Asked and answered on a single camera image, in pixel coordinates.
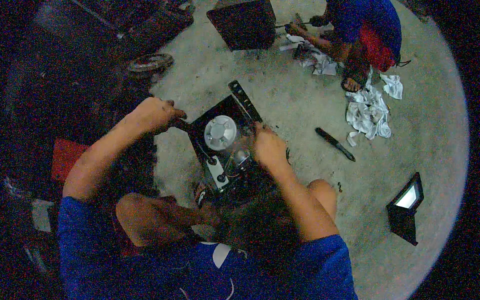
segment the gray floor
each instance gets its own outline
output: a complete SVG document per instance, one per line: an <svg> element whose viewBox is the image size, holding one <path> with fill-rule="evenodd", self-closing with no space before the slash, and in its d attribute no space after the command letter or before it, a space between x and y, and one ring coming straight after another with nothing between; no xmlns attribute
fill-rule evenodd
<svg viewBox="0 0 480 300"><path fill-rule="evenodd" d="M295 12L307 20L325 8L324 1L271 3L279 24ZM402 58L413 62L386 73L400 75L404 85L403 100L384 93L391 108L388 139L369 141L362 135L350 147L346 137L354 130L345 121L347 101L339 78L311 75L291 52L279 52L284 36L270 50L230 52L205 15L213 1L195 1L195 23L162 49L176 63L152 89L162 99L175 100L192 121L228 96L228 82L237 79L264 120L278 126L288 141L300 180L341 183L336 223L350 250L361 299L405 299L423 279L456 217L467 165L464 97L451 54L435 24L423 24L393 3L402 23ZM357 162L316 136L317 126L337 137ZM187 135L170 129L156 142L159 188L191 206L199 164ZM425 200L416 214L419 244L414 247L389 232L384 207L416 171Z"/></svg>

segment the black case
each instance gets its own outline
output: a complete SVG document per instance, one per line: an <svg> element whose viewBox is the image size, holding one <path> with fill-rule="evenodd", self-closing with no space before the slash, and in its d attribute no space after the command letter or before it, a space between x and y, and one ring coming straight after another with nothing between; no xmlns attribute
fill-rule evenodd
<svg viewBox="0 0 480 300"><path fill-rule="evenodd" d="M207 17L231 51L268 49L275 41L275 13L269 0L221 0Z"/></svg>

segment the red shorts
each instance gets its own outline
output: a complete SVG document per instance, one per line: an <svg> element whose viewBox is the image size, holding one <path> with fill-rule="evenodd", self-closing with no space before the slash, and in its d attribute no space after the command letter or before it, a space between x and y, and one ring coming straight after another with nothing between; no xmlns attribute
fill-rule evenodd
<svg viewBox="0 0 480 300"><path fill-rule="evenodd" d="M365 23L360 29L360 43L366 51L366 58L368 62L381 72L386 72L390 67L395 66L395 60L392 50L385 46L372 29L372 27Z"/></svg>

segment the blue t-shirt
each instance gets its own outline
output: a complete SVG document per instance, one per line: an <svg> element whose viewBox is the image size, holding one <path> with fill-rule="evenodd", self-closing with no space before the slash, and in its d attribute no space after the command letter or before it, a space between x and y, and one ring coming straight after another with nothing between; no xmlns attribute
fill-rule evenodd
<svg viewBox="0 0 480 300"><path fill-rule="evenodd" d="M389 47L395 62L400 62L402 29L400 19L390 0L330 0L331 20L335 31L345 43L355 43L360 28L368 22Z"/></svg>
<svg viewBox="0 0 480 300"><path fill-rule="evenodd" d="M58 237L69 299L357 299L339 235L300 245L287 283L219 243L176 243L122 257L111 219L71 197L61 201Z"/></svg>

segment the round metal cover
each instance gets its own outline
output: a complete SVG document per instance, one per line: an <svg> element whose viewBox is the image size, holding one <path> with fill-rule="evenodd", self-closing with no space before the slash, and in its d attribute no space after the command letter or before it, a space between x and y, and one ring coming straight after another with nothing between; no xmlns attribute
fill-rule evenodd
<svg viewBox="0 0 480 300"><path fill-rule="evenodd" d="M229 116L216 116L205 127L205 143L215 151L225 150L235 141L237 125Z"/></svg>

